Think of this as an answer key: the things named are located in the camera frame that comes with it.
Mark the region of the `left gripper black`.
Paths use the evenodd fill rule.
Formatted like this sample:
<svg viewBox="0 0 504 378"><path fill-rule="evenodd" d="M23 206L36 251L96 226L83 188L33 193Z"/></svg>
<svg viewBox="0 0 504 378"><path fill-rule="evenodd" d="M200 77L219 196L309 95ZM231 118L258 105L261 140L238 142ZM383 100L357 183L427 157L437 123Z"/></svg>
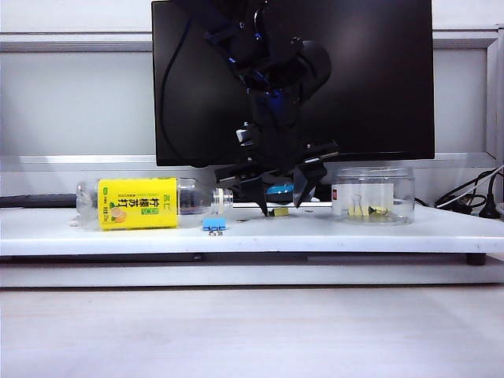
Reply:
<svg viewBox="0 0 504 378"><path fill-rule="evenodd" d="M240 202L254 202L268 215L261 175L293 172L293 203L298 208L310 202L316 186L327 175L324 161L339 155L335 141L316 145L300 139L298 129L275 130L246 122L236 131L239 142L237 163L214 172L218 183L236 181Z"/></svg>

